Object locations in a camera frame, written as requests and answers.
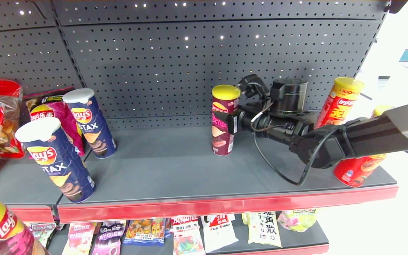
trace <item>yellow lid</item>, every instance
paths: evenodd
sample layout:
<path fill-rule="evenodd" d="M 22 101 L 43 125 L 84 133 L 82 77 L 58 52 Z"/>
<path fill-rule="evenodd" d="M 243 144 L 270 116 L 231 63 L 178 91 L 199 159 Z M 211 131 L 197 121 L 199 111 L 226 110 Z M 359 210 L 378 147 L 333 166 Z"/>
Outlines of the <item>yellow lid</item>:
<path fill-rule="evenodd" d="M 364 88 L 364 83 L 350 77 L 338 77 L 335 79 L 335 86 L 360 92 Z"/>
<path fill-rule="evenodd" d="M 240 97 L 240 89 L 231 85 L 218 85 L 212 89 L 212 95 L 219 100 L 235 100 Z"/>
<path fill-rule="evenodd" d="M 390 110 L 391 108 L 393 108 L 392 105 L 379 105 L 376 108 L 374 108 L 372 117 L 380 116 L 380 115 L 384 114 L 384 112 L 386 110 Z"/>

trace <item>chip can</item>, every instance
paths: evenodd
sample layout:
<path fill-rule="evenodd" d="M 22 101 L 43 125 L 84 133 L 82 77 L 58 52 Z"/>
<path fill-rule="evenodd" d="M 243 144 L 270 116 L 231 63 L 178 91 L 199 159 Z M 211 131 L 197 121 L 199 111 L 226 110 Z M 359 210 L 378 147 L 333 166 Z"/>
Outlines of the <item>chip can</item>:
<path fill-rule="evenodd" d="M 26 123 L 15 136 L 70 202 L 81 203 L 94 194 L 95 182 L 58 118 Z"/>
<path fill-rule="evenodd" d="M 92 89 L 75 89 L 63 96 L 96 158 L 116 152 L 116 143 Z"/>
<path fill-rule="evenodd" d="M 392 108 L 390 105 L 380 105 L 374 109 L 371 117 L 380 116 L 390 108 Z M 386 154 L 379 154 L 341 160 L 333 170 L 333 174 L 349 187 L 360 187 L 386 156 Z"/>
<path fill-rule="evenodd" d="M 336 78 L 314 125 L 315 128 L 328 124 L 340 125 L 344 123 L 363 88 L 364 83 L 356 79 L 350 77 Z"/>
<path fill-rule="evenodd" d="M 234 135 L 229 134 L 228 124 L 217 119 L 213 112 L 232 113 L 237 110 L 240 93 L 240 89 L 231 85 L 218 85 L 212 89 L 212 148 L 216 155 L 231 153 Z"/>
<path fill-rule="evenodd" d="M 27 226 L 1 202 L 0 255 L 50 255 Z"/>

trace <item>white plastic lid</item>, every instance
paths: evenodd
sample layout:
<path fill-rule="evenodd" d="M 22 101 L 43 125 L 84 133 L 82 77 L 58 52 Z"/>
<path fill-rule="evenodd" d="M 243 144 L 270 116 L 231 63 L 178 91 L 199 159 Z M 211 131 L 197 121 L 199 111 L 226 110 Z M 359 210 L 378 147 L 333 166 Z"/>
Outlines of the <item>white plastic lid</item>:
<path fill-rule="evenodd" d="M 21 126 L 15 132 L 15 138 L 20 142 L 33 142 L 41 140 L 46 142 L 53 132 L 61 127 L 61 121 L 55 117 L 45 117 L 33 120 Z"/>
<path fill-rule="evenodd" d="M 63 95 L 65 103 L 87 103 L 94 96 L 93 89 L 75 89 Z"/>

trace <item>blue lay's stax can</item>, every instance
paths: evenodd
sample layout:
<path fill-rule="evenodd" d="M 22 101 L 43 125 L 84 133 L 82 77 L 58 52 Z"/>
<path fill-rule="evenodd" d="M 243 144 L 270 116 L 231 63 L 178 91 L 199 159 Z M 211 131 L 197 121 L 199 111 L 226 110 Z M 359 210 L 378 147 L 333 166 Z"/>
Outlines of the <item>blue lay's stax can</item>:
<path fill-rule="evenodd" d="M 116 152 L 116 143 L 92 89 L 75 89 L 63 96 L 96 158 L 108 158 Z"/>
<path fill-rule="evenodd" d="M 58 118 L 26 123 L 15 137 L 70 202 L 83 202 L 95 192 L 95 183 Z"/>

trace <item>perforated metal panel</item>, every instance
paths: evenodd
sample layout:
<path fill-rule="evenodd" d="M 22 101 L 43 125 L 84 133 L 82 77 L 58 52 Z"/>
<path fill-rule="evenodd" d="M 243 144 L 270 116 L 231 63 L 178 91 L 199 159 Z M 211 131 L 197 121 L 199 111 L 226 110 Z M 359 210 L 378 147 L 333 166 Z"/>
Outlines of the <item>perforated metal panel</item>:
<path fill-rule="evenodd" d="M 382 19 L 387 1 L 55 1 L 61 24 L 227 19 Z"/>
<path fill-rule="evenodd" d="M 49 1 L 0 1 L 0 31 L 55 26 Z"/>
<path fill-rule="evenodd" d="M 55 27 L 0 32 L 0 77 L 20 83 L 24 94 L 82 87 Z"/>
<path fill-rule="evenodd" d="M 228 21 L 71 26 L 64 31 L 107 118 L 209 113 L 211 89 L 256 73 L 309 81 L 322 107 L 338 76 L 355 76 L 379 21 Z"/>

